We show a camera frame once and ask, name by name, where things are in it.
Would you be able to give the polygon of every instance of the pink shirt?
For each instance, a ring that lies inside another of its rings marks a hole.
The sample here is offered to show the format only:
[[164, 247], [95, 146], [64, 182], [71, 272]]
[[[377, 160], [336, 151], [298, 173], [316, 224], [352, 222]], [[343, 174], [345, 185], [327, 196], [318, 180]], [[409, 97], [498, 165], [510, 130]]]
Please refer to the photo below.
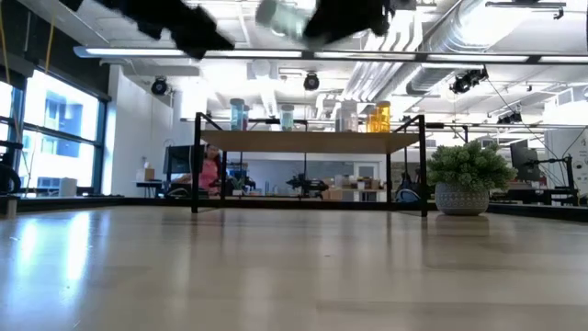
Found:
[[219, 177], [219, 169], [213, 160], [204, 160], [202, 163], [202, 172], [198, 177], [198, 183], [201, 188], [210, 193], [216, 193], [217, 188], [211, 188], [210, 184], [214, 183]]

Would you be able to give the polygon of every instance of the wooden floor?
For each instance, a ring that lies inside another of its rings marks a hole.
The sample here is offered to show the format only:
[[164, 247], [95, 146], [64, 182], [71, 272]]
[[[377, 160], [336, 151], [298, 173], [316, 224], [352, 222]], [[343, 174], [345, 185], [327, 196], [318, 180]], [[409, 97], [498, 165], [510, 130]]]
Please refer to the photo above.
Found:
[[588, 330], [588, 226], [117, 207], [0, 221], [0, 330]]

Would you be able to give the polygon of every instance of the computer monitor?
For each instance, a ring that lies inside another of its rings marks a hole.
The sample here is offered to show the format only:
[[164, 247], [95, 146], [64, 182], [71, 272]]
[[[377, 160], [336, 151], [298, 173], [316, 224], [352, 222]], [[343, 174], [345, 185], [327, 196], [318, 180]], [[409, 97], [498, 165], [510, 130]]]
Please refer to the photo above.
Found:
[[511, 144], [511, 157], [513, 168], [518, 170], [516, 179], [539, 181], [541, 171], [539, 165], [530, 165], [529, 162], [538, 160], [537, 151], [529, 149], [527, 141]]
[[[200, 145], [200, 148], [198, 149], [198, 161], [195, 164], [197, 167], [197, 173], [202, 169], [203, 155], [204, 146]], [[192, 156], [192, 145], [167, 147], [165, 150], [164, 174], [190, 174], [192, 172], [190, 169]]]

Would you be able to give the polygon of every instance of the white wall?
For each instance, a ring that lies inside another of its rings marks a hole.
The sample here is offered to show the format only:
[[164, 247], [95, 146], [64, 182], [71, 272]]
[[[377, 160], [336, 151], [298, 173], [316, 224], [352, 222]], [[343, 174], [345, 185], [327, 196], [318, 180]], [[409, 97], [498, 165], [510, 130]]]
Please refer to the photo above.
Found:
[[134, 181], [144, 158], [155, 177], [164, 179], [164, 150], [174, 139], [174, 112], [124, 76], [117, 65], [110, 68], [108, 93], [112, 101], [107, 108], [103, 192], [142, 197], [143, 190]]

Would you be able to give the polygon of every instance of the ceiling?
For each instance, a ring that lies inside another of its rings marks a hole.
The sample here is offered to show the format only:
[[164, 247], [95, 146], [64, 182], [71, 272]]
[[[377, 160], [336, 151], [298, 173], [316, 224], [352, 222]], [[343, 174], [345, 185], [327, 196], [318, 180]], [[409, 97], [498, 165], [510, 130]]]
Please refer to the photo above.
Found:
[[[136, 30], [134, 23], [118, 13], [106, 10], [92, 0], [85, 0], [77, 13], [65, 9], [57, 0], [20, 1], [48, 20], [51, 20], [51, 16], [55, 16], [57, 28], [87, 46], [174, 47], [169, 35], [164, 35], [160, 41], [150, 40]], [[233, 39], [237, 48], [301, 48], [296, 43], [280, 38], [255, 24], [254, 11], [258, 4], [256, 1], [186, 0], [186, 2], [206, 7], [217, 19], [219, 30]], [[455, 3], [456, 0], [437, 0], [436, 2], [423, 0], [422, 4], [427, 4], [427, 7], [419, 8], [416, 12], [409, 14], [399, 12], [392, 22], [397, 38], [388, 45], [389, 49], [413, 51], [420, 42], [419, 38]], [[311, 10], [314, 7], [314, 0], [298, 0], [297, 4]], [[553, 11], [526, 12], [520, 24], [494, 43], [488, 51], [586, 53], [587, 6], [586, 0], [568, 0], [564, 17], [559, 20], [553, 19]], [[490, 20], [488, 24], [502, 23]], [[386, 44], [386, 40], [379, 40], [380, 45], [382, 42]], [[360, 33], [329, 47], [337, 50], [369, 50], [372, 47], [373, 50], [374, 43], [376, 43], [374, 36]], [[199, 70], [195, 75], [198, 77], [177, 75], [168, 77], [169, 81], [176, 90], [182, 90], [189, 79], [205, 82], [209, 98], [208, 108], [214, 116], [226, 113], [224, 110], [229, 106], [228, 100], [233, 97], [244, 98], [248, 104], [265, 105], [263, 93], [267, 93], [267, 84], [251, 79], [251, 75], [248, 78], [248, 63], [249, 61], [236, 60], [204, 60], [197, 63], [187, 59], [138, 59], [133, 60], [132, 63], [126, 63], [125, 74], [138, 84], [148, 87], [153, 81], [153, 76], [141, 74], [144, 68], [197, 67]], [[358, 73], [362, 64], [273, 61], [272, 65], [279, 70], [270, 88], [270, 93], [273, 94], [278, 105], [289, 103], [320, 107], [320, 101], [317, 102], [317, 99], [322, 100], [326, 95], [341, 95], [346, 88], [349, 88], [350, 81]], [[306, 92], [302, 87], [306, 72], [309, 71], [318, 73], [321, 79], [321, 87], [315, 92]], [[488, 82], [482, 83], [465, 95], [456, 97], [447, 92], [447, 87], [453, 79], [449, 77], [438, 83], [425, 96], [407, 97], [403, 93], [392, 93], [387, 95], [386, 99], [392, 102], [396, 118], [406, 112], [425, 113], [427, 117], [434, 120], [482, 121], [489, 115], [497, 116], [504, 113], [504, 102], [506, 102], [512, 103], [513, 107], [520, 105], [528, 119], [538, 121], [537, 116], [540, 117], [543, 102], [547, 99], [569, 89], [569, 86], [581, 85], [583, 82], [588, 85], [588, 68], [581, 66], [488, 65], [488, 72], [493, 87]], [[374, 80], [377, 77], [378, 70], [367, 72], [366, 79]], [[496, 94], [494, 88], [503, 98]], [[319, 115], [323, 113], [323, 111], [314, 112]], [[302, 112], [298, 116], [308, 116], [308, 112]]]

